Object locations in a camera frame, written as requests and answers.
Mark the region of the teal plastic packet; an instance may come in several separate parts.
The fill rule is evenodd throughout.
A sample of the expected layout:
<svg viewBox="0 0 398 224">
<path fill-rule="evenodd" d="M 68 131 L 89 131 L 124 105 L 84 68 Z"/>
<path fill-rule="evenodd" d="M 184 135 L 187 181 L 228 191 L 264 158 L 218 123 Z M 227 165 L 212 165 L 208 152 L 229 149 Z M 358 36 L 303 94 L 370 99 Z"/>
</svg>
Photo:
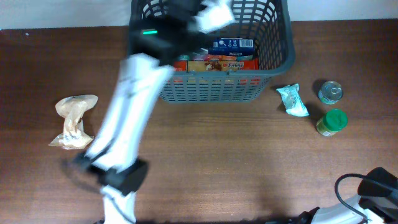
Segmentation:
<svg viewBox="0 0 398 224">
<path fill-rule="evenodd" d="M 299 89 L 300 86 L 296 83 L 277 88 L 276 91 L 281 96 L 287 114 L 297 117 L 306 117 L 309 113 L 299 96 Z"/>
</svg>

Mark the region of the San Remo spaghetti packet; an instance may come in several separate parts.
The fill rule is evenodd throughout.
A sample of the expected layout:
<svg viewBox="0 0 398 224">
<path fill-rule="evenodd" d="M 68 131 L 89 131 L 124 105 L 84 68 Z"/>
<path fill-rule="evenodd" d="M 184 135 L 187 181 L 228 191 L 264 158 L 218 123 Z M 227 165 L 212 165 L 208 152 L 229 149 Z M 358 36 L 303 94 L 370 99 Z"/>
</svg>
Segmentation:
<svg viewBox="0 0 398 224">
<path fill-rule="evenodd" d="M 178 72 L 226 72 L 229 70 L 258 70 L 258 59 L 254 60 L 209 60 L 209 61 L 178 61 L 174 63 Z"/>
</svg>

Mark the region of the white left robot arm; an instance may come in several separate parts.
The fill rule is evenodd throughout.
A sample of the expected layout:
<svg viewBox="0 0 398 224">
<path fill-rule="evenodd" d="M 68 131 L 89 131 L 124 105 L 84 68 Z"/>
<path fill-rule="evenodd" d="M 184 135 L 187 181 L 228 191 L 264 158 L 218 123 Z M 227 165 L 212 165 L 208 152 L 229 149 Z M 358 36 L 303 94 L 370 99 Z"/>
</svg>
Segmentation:
<svg viewBox="0 0 398 224">
<path fill-rule="evenodd" d="M 148 171 L 138 156 L 139 143 L 161 89 L 174 74 L 179 56 L 212 43 L 210 32 L 222 28 L 219 1 L 167 1 L 163 16 L 131 16 L 128 55 L 106 116 L 91 146 L 73 164 L 97 177 L 104 223 L 135 223 L 136 192 Z"/>
</svg>

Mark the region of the silver pull-tab tin can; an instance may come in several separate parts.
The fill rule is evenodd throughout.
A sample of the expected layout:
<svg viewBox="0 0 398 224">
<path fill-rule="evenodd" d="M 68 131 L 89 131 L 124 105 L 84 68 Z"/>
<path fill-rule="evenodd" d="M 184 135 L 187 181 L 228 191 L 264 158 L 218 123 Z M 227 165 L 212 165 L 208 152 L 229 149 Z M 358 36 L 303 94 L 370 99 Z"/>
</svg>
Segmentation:
<svg viewBox="0 0 398 224">
<path fill-rule="evenodd" d="M 343 89 L 338 82 L 327 81 L 321 86 L 318 97 L 322 103 L 333 105 L 343 97 Z"/>
</svg>

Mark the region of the blue Kimberly-Clark tissue box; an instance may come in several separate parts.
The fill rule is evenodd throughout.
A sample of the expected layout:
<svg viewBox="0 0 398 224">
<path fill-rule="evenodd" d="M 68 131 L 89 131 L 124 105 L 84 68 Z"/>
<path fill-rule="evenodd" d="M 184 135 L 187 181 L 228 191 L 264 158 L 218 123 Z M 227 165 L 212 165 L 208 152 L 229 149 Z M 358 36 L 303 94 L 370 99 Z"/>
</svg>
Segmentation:
<svg viewBox="0 0 398 224">
<path fill-rule="evenodd" d="M 211 55 L 248 56 L 255 53 L 254 41 L 242 38 L 218 38 L 208 49 Z"/>
</svg>

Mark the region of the green-lidded glass jar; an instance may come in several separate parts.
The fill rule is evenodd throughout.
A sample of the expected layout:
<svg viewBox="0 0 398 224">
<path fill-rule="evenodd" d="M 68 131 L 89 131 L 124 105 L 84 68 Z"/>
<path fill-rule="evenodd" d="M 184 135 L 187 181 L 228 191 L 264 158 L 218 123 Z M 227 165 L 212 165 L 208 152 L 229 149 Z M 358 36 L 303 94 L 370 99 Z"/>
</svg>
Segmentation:
<svg viewBox="0 0 398 224">
<path fill-rule="evenodd" d="M 346 113 L 340 109 L 333 109 L 317 121 L 316 128 L 321 135 L 330 137 L 345 129 L 347 124 Z"/>
</svg>

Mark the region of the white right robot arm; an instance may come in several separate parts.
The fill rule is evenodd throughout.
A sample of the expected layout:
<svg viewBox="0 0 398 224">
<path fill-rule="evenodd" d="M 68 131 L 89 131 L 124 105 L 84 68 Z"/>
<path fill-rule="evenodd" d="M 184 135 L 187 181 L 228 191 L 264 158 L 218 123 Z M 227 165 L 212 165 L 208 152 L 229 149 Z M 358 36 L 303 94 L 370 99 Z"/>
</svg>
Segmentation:
<svg viewBox="0 0 398 224">
<path fill-rule="evenodd" d="M 340 183 L 348 178 L 361 182 L 357 194 L 344 200 L 339 192 Z M 367 175 L 345 174 L 334 186 L 338 204 L 314 208 L 301 213 L 292 223 L 304 224 L 392 224 L 397 223 L 397 177 L 382 167 Z"/>
</svg>

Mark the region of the beige plastic packet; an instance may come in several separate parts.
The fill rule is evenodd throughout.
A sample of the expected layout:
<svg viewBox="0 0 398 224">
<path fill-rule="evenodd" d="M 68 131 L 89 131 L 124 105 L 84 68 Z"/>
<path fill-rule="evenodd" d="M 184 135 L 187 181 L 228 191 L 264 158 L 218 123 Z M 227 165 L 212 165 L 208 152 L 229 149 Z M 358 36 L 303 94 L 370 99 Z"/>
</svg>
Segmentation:
<svg viewBox="0 0 398 224">
<path fill-rule="evenodd" d="M 84 149 L 93 140 L 93 136 L 84 131 L 82 117 L 92 109 L 98 101 L 96 95 L 69 96 L 60 100 L 56 112 L 63 117 L 63 132 L 51 141 L 49 146 L 61 147 L 66 150 Z"/>
</svg>

